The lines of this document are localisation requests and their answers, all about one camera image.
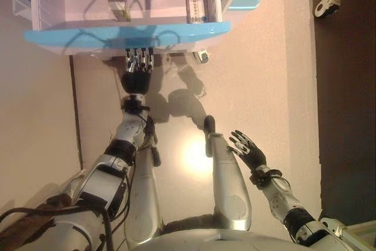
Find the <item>robot forearm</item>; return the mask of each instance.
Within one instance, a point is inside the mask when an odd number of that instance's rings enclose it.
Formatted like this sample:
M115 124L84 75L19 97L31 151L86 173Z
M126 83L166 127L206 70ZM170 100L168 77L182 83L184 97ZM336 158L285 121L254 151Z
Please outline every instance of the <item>robot forearm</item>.
M263 191L271 214L286 227L295 242L311 246L329 234L325 226L315 220L294 197L290 184L282 178L279 170L261 165L253 171L251 181Z
M229 149L251 169L250 180L263 191L271 214L286 227L296 243L316 250L352 250L305 210L294 197L289 182L282 178L282 173L267 167L264 153L252 140L238 130L231 134L230 140L236 149Z

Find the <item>beige floor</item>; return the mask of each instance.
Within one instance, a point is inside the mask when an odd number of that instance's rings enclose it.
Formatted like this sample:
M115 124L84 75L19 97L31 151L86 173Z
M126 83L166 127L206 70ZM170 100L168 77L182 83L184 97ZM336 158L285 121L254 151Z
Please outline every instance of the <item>beige floor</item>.
M163 56L147 101L158 122L162 165L156 179L165 222L213 211L211 160L204 156L204 136L193 123L205 113L216 118L217 131L226 137L240 129L254 139L270 167L283 171L295 195L318 216L321 176L310 5L310 0L261 0L209 50L206 65L196 65L191 56ZM116 70L96 58L75 57L75 70L88 167L114 134L125 94L119 91ZM240 166L253 205L251 230L287 239L263 194L248 180L249 170Z

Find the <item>robot wrist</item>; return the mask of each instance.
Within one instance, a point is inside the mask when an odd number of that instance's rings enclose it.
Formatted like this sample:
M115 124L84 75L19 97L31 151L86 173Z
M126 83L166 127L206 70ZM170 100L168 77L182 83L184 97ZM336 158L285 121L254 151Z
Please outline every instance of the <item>robot wrist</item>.
M265 186L267 186L271 179L274 177L281 177L282 173L280 170L275 169L269 169L268 170L263 169L256 169L251 171L251 177L250 180L252 184L256 185L258 189L262 190Z

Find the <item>black joint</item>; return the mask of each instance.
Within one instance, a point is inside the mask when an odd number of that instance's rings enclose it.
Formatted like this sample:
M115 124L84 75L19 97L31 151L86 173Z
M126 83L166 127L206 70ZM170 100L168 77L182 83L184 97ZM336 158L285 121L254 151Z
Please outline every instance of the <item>black joint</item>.
M260 190L262 190L270 183L273 176L282 176L281 171L275 169L269 170L267 172L263 172L262 170L253 170L251 171L251 173L252 175L249 179Z
M136 147L126 140L113 139L106 148L105 154L118 157L132 166L135 161Z
M302 226L313 221L315 221L315 219L307 212L307 210L304 208L295 208L288 212L283 220L283 224L290 235L295 238L296 233Z
M126 190L126 185L125 185L125 183L122 183L118 187L118 189L117 189L117 191L116 191L116 193L115 193L115 195L114 195L114 197L111 201L111 204L108 207L108 215L110 217L110 220L113 220L115 218L116 214L118 213L120 205L123 201L125 190Z
M98 166L98 170L105 172L105 173L108 173L110 175L113 175L117 178L121 178L121 179L125 178L126 171L124 169L123 170L117 170L113 167L108 167L107 165L99 165Z
M122 109L131 114L140 114L142 110L150 110L150 107L142 106L142 102L136 99L135 95L131 95L129 99L125 99L122 103Z

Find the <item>floor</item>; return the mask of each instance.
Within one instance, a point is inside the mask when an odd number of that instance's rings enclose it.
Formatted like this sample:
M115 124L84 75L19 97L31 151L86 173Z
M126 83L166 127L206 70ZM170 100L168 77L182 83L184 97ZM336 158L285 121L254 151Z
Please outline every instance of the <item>floor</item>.
M321 212L313 17L310 0L261 0L260 6L210 48L210 62L163 55L147 104L157 122L162 165L155 170L164 221L212 213L212 162L204 155L205 115L217 131L248 134L294 194ZM75 78L84 166L103 153L121 121L119 63L76 56ZM288 239L263 194L248 180L251 230Z
M375 22L375 0L315 21L322 206L346 225L376 219Z

